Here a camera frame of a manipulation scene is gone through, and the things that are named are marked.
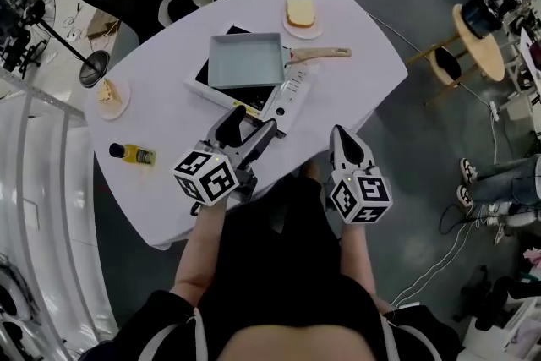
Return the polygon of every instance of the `wooden table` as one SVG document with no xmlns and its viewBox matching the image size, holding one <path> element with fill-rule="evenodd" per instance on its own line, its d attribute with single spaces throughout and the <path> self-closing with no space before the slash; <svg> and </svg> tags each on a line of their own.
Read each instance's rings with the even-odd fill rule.
<svg viewBox="0 0 541 361">
<path fill-rule="evenodd" d="M 252 164 L 259 179 L 256 194 L 323 151 L 335 124 L 358 131 L 407 77 L 394 47 L 354 0 L 314 0 L 323 33 L 310 41 L 287 33 L 282 23 L 285 5 L 286 0 L 218 0 L 150 38 L 107 73 L 113 82 L 127 80 L 131 89 L 126 111 L 117 119 L 103 119 L 96 90 L 88 91 L 85 117 L 101 170 L 124 214 L 149 245 L 166 248 L 195 223 L 189 214 L 194 202 L 169 170 L 227 110 L 184 84 L 209 58 L 211 36 L 235 24 L 252 32 L 280 32 L 282 43 L 292 48 L 352 49 L 350 58 L 317 61 L 317 79 L 292 129 L 285 138 L 273 139 Z M 155 150 L 155 166 L 138 167 L 110 157 L 112 142 Z"/>
<path fill-rule="evenodd" d="M 451 90 L 455 89 L 459 83 L 469 79 L 478 72 L 482 72 L 490 77 L 494 81 L 502 81 L 505 76 L 505 65 L 504 59 L 501 56 L 500 48 L 498 43 L 492 34 L 485 36 L 483 39 L 477 38 L 467 27 L 466 23 L 462 19 L 462 5 L 455 5 L 453 7 L 453 23 L 455 24 L 456 33 L 450 38 L 439 42 L 431 46 L 428 50 L 421 52 L 410 59 L 408 59 L 405 64 L 409 65 L 410 63 L 419 60 L 422 57 L 427 57 L 432 65 L 434 73 L 445 85 L 445 88 L 441 90 L 436 96 L 432 99 L 425 102 L 425 105 L 431 104 L 438 98 L 441 98 L 443 95 L 447 94 Z M 473 65 L 468 70 L 462 73 L 462 75 L 456 79 L 452 80 L 448 74 L 437 66 L 435 62 L 434 51 L 437 48 L 447 46 L 453 41 L 460 39 L 465 46 L 465 49 L 455 55 L 455 58 L 458 59 L 466 54 L 469 54 L 473 60 Z"/>
</svg>

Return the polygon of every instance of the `bottle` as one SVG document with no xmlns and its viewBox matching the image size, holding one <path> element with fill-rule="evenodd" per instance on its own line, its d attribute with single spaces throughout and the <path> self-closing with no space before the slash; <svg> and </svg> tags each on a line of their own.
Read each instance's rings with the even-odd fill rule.
<svg viewBox="0 0 541 361">
<path fill-rule="evenodd" d="M 154 166 L 156 153 L 153 150 L 139 148 L 136 145 L 119 145 L 113 143 L 109 146 L 109 155 L 115 158 L 122 158 L 125 162 L 134 164 L 144 164 L 146 166 Z"/>
</svg>

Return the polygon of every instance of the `wooden handle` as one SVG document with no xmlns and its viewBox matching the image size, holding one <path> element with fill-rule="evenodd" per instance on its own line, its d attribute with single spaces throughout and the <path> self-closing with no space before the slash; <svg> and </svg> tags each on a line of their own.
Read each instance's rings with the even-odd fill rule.
<svg viewBox="0 0 541 361">
<path fill-rule="evenodd" d="M 351 57 L 351 48 L 321 47 L 321 48 L 295 48 L 291 50 L 291 59 L 288 64 L 301 63 L 319 57 Z"/>
</svg>

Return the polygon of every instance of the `apriltag cube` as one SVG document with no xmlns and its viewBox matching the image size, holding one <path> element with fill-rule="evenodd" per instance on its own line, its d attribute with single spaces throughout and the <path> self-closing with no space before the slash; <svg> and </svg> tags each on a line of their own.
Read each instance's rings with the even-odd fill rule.
<svg viewBox="0 0 541 361">
<path fill-rule="evenodd" d="M 346 224 L 377 222 L 392 206 L 383 177 L 367 175 L 363 170 L 337 176 L 331 200 Z"/>
<path fill-rule="evenodd" d="M 171 172 L 188 197 L 208 206 L 238 186 L 231 162 L 223 154 L 190 149 Z"/>
</svg>

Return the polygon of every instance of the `black round base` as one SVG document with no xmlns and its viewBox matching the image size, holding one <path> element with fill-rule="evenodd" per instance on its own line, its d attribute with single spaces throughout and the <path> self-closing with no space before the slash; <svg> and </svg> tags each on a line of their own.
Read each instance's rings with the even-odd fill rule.
<svg viewBox="0 0 541 361">
<path fill-rule="evenodd" d="M 83 63 L 83 66 L 79 71 L 79 81 L 83 87 L 92 87 L 107 72 L 107 66 L 109 65 L 109 53 L 103 50 L 98 50 L 97 52 L 90 54 L 86 60 L 92 63 L 94 68 L 96 68 L 96 71 Z"/>
</svg>

